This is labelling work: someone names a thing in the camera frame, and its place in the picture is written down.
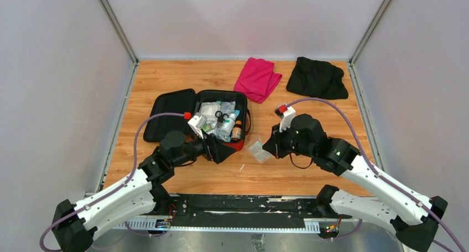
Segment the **teal blister pack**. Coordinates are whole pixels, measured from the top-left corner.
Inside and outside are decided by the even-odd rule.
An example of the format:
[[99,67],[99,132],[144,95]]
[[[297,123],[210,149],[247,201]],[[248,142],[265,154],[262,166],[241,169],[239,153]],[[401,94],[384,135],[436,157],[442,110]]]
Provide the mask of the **teal blister pack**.
[[263,164],[272,158],[272,155],[263,149],[261,138],[257,135],[251,138],[247,149],[259,164]]

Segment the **clear bag of swabs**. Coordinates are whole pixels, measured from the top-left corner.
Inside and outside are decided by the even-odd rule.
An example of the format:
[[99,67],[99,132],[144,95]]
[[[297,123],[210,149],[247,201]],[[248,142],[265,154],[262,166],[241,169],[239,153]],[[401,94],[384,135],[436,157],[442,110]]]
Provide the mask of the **clear bag of swabs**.
[[236,102],[235,101],[221,102],[220,103],[220,111],[223,114],[231,114],[235,110],[236,110]]

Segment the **white gauze packet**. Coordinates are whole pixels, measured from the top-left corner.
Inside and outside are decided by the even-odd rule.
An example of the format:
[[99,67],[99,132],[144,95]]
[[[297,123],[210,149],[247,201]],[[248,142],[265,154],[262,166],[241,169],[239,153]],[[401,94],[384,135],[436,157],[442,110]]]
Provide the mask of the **white gauze packet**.
[[201,103],[199,113],[205,116],[209,121],[217,121],[215,114],[220,108],[221,105],[217,102],[203,102]]

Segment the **red black medicine kit case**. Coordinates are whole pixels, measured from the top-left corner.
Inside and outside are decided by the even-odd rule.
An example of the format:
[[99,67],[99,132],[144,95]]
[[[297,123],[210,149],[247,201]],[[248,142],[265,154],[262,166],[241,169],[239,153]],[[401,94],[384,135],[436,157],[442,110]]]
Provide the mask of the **red black medicine kit case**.
[[245,94],[236,91],[203,90],[195,92],[192,88],[169,92],[156,98],[147,123],[143,139],[147,142],[160,142],[172,130],[178,130],[186,135],[194,136],[194,132],[183,117],[173,116],[186,112],[194,115],[200,111],[202,104],[213,102],[235,102],[237,120],[240,121],[242,131],[239,141],[227,141],[226,144],[240,151],[244,146],[246,136],[251,130],[251,113],[248,109],[248,98]]

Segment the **small green medicine box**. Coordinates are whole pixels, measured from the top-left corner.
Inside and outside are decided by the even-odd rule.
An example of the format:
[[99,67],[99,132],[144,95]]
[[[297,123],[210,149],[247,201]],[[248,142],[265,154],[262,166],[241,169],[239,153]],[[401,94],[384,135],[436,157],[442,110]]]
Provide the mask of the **small green medicine box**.
[[210,134],[213,132],[214,128],[213,128],[213,125],[212,124],[209,124],[209,123],[206,123],[202,126],[202,130],[207,133],[207,134]]

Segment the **black handled scissors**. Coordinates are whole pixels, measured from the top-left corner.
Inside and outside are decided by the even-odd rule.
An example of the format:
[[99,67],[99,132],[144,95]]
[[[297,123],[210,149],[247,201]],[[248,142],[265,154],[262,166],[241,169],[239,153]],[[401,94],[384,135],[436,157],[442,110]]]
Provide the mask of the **black handled scissors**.
[[216,128],[220,128],[225,122],[225,120],[229,118],[229,116],[230,116],[229,114],[223,113],[222,111],[216,111],[215,112]]

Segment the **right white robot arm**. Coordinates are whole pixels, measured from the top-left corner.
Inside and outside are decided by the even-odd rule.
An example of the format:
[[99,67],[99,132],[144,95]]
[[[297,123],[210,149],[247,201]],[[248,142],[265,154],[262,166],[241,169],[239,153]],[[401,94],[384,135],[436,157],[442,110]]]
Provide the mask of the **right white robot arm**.
[[414,191],[369,164],[355,146],[327,136],[312,116],[297,115],[289,125],[280,122],[273,126],[262,148],[277,159],[291,154],[307,156],[320,169],[352,181],[377,197],[377,201],[371,201],[325,185],[316,196],[320,216],[340,214],[368,221],[415,251],[428,251],[432,245],[447,201]]

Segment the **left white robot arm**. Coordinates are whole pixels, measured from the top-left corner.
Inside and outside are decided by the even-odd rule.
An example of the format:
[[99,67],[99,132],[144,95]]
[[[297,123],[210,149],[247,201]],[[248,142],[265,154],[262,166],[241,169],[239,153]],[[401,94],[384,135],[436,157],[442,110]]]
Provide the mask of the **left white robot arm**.
[[121,223],[150,212],[165,214],[170,195],[163,184],[174,176],[176,167],[193,163],[199,156],[219,164],[235,152],[214,135],[187,141],[184,133],[169,132],[120,181],[75,203],[66,199],[57,205],[51,231],[60,250],[86,251],[94,240]]

